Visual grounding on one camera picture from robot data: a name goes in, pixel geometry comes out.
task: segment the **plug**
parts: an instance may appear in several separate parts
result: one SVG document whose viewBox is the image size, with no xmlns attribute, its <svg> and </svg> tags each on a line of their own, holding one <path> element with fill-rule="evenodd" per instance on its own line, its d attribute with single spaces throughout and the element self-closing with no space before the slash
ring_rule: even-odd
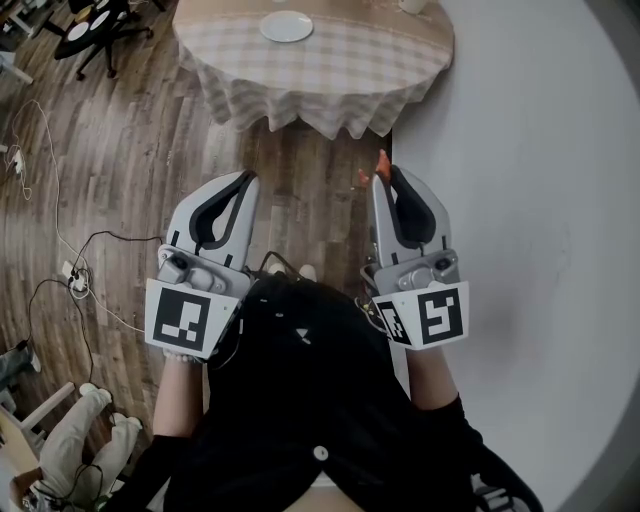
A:
<svg viewBox="0 0 640 512">
<path fill-rule="evenodd" d="M 65 261 L 62 265 L 62 275 L 67 278 L 70 287 L 79 292 L 87 290 L 87 280 L 78 270 L 73 269 L 70 261 Z"/>
<path fill-rule="evenodd" d="M 20 148 L 18 148 L 16 154 L 13 155 L 11 162 L 16 166 L 16 174 L 22 174 L 22 170 L 24 169 L 24 155 Z"/>
</svg>

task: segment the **power strip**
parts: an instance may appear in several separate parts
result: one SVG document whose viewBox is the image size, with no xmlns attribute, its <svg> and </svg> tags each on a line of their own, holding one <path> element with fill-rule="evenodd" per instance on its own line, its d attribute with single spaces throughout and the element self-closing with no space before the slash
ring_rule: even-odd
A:
<svg viewBox="0 0 640 512">
<path fill-rule="evenodd" d="M 73 270 L 70 261 L 65 261 L 62 265 L 62 275 L 66 278 L 67 283 L 71 283 L 71 287 L 79 292 L 87 290 L 87 280 L 77 270 Z"/>
</svg>

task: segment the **button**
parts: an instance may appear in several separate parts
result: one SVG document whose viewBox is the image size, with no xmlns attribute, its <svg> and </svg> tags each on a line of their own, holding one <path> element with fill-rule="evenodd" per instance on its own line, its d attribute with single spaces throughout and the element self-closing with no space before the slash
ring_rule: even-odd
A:
<svg viewBox="0 0 640 512">
<path fill-rule="evenodd" d="M 329 451 L 324 446 L 316 446 L 313 449 L 313 456 L 321 461 L 325 461 L 329 458 Z"/>
</svg>

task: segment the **round table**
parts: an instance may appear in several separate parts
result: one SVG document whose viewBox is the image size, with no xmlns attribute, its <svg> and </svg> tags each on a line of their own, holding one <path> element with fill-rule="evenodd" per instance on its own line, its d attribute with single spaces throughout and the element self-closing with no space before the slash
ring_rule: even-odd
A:
<svg viewBox="0 0 640 512">
<path fill-rule="evenodd" d="M 311 36 L 266 39 L 260 21 L 279 10 L 308 15 Z M 174 29 L 213 119 L 238 131 L 265 116 L 272 131 L 299 117 L 329 139 L 342 126 L 354 138 L 367 128 L 384 136 L 453 56 L 437 2 L 412 16 L 394 0 L 181 0 Z"/>
</svg>

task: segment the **gray device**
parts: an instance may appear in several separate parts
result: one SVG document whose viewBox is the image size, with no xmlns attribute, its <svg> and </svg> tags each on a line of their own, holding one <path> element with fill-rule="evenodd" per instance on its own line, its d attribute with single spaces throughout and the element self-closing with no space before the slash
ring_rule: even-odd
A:
<svg viewBox="0 0 640 512">
<path fill-rule="evenodd" d="M 259 191 L 255 173 L 235 172 L 177 206 L 169 243 L 158 250 L 157 279 L 147 280 L 147 343 L 211 357 L 254 281 L 244 268 Z"/>
</svg>

